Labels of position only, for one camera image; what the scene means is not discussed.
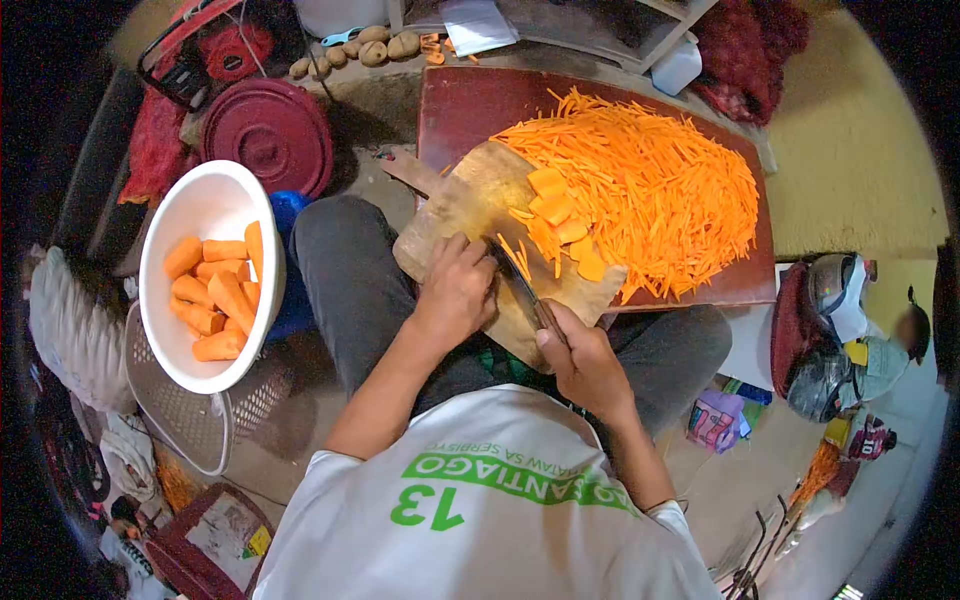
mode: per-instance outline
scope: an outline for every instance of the hand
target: hand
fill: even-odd
[[[408,320],[440,355],[447,354],[496,312],[491,291],[496,260],[487,244],[462,231],[433,247],[417,308]]]
[[[607,332],[587,327],[572,310],[545,300],[570,348],[548,329],[537,332],[537,346],[557,372],[564,397],[587,409],[608,427],[636,418],[634,391],[613,354]]]

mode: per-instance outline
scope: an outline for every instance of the red table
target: red table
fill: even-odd
[[[638,290],[628,305],[611,306],[611,310],[775,302],[773,231],[756,147],[746,138],[679,108],[620,87],[554,73],[477,66],[428,67],[423,73],[420,96],[418,157],[438,172],[446,165],[456,165],[467,152],[491,135],[516,125],[518,121],[536,118],[538,110],[549,115],[550,109],[557,107],[557,101],[547,92],[548,88],[564,96],[574,85],[581,93],[598,95],[605,100],[636,101],[659,114],[692,117],[694,125],[706,137],[743,155],[754,174],[760,196],[756,250],[750,252],[749,260],[731,264],[712,278],[712,285],[697,288],[696,296],[683,294],[680,301],[673,296],[655,299],[648,291]]]

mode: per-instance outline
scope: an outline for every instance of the maroon pot lid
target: maroon pot lid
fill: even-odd
[[[279,79],[247,79],[210,107],[201,158],[239,162],[268,194],[292,190],[316,199],[333,171],[330,127],[306,91]]]

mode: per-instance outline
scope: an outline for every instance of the white bowl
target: white bowl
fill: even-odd
[[[250,339],[236,360],[200,362],[194,337],[170,311],[170,286],[163,259],[186,236],[242,240],[244,229],[260,222],[263,281]],[[251,278],[255,278],[253,268]],[[140,312],[156,360],[178,385],[195,394],[216,394],[239,381],[253,364],[276,318],[286,282],[286,262],[274,212],[263,186],[243,165],[211,160],[180,178],[167,193],[147,231],[140,258]]]

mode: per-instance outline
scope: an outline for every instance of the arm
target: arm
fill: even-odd
[[[557,371],[561,394],[607,427],[617,477],[641,511],[675,498],[666,465],[640,423],[634,391],[607,333],[587,327],[559,302],[547,302],[570,344],[567,348],[547,329],[537,332],[540,350]]]
[[[437,242],[414,314],[333,423],[324,450],[368,460],[403,435],[427,377],[496,310],[496,262],[486,252],[462,232]]]

